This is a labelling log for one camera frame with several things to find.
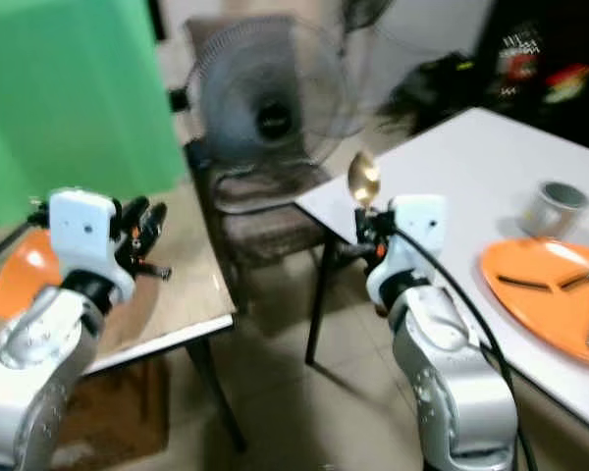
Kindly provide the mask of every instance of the silver cup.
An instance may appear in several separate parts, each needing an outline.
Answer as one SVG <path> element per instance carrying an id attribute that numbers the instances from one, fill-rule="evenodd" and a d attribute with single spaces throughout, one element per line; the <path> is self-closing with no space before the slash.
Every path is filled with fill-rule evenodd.
<path id="1" fill-rule="evenodd" d="M 562 237 L 589 206 L 589 198 L 566 183 L 547 182 L 523 212 L 519 225 L 531 236 Z"/>

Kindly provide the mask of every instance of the orange oval plate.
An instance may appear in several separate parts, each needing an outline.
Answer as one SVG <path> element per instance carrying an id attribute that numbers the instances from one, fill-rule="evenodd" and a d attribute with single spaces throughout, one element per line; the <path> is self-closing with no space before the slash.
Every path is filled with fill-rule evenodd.
<path id="1" fill-rule="evenodd" d="M 45 285 L 61 284 L 59 260 L 50 246 L 50 233 L 28 232 L 0 271 L 0 319 L 17 316 Z"/>
<path id="2" fill-rule="evenodd" d="M 480 265 L 513 317 L 589 364 L 589 247 L 553 239 L 506 240 L 489 246 Z"/>

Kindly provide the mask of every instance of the black metal table leg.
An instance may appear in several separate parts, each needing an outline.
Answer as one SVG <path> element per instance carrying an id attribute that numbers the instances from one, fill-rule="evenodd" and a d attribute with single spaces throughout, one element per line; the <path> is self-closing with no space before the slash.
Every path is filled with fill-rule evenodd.
<path id="1" fill-rule="evenodd" d="M 198 371 L 200 379 L 216 401 L 218 413 L 231 435 L 234 447 L 237 451 L 245 451 L 246 440 L 242 435 L 236 417 L 234 416 L 234 412 L 232 411 L 229 402 L 227 402 L 227 398 L 225 397 L 223 389 L 218 381 L 218 377 L 216 376 L 209 341 L 206 338 L 192 340 L 186 343 L 186 350 Z"/>
<path id="2" fill-rule="evenodd" d="M 321 321 L 323 320 L 323 298 L 325 297 L 327 281 L 336 255 L 336 243 L 336 236 L 333 234 L 327 234 L 325 237 L 325 247 L 323 248 L 321 267 L 318 270 L 318 281 L 316 282 L 316 292 L 314 293 L 314 303 L 312 304 L 310 333 L 307 338 L 307 348 L 305 349 L 305 363 L 308 365 L 314 363 L 316 343 L 318 342 L 318 334 L 321 329 Z"/>

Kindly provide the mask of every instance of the wooden table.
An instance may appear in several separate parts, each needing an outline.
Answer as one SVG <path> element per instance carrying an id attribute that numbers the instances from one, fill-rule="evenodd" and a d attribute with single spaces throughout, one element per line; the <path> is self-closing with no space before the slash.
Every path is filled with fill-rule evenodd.
<path id="1" fill-rule="evenodd" d="M 85 374 L 184 347 L 215 399 L 234 445 L 243 450 L 244 438 L 220 387 L 209 348 L 209 336 L 233 326 L 235 307 L 212 251 L 193 187 L 183 183 L 172 191 L 149 195 L 149 199 L 151 204 L 165 202 L 168 215 L 163 234 L 148 259 L 171 266 L 173 275 L 167 283 L 146 277 L 137 279 L 133 299 L 107 316 L 98 354 Z"/>
<path id="2" fill-rule="evenodd" d="M 523 236 L 515 218 L 540 182 L 570 183 L 589 196 L 589 149 L 487 110 L 471 109 L 386 152 L 378 164 L 382 183 L 374 204 L 379 208 L 397 194 L 446 196 L 449 215 L 441 261 L 489 323 L 510 365 L 589 426 L 589 366 L 521 326 L 491 294 L 477 269 L 488 245 Z M 312 314 L 306 355 L 311 362 L 335 240 L 356 242 L 355 204 L 346 177 L 310 190 L 296 203 L 331 234 Z M 589 246 L 589 210 L 565 240 Z M 472 323 L 470 314 L 461 311 Z"/>

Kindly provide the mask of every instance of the green backdrop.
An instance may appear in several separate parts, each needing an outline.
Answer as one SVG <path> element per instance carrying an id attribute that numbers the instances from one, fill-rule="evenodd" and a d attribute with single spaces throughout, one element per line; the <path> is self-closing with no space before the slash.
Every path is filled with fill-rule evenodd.
<path id="1" fill-rule="evenodd" d="M 55 187 L 129 198 L 183 171 L 145 0 L 0 0 L 0 225 Z"/>

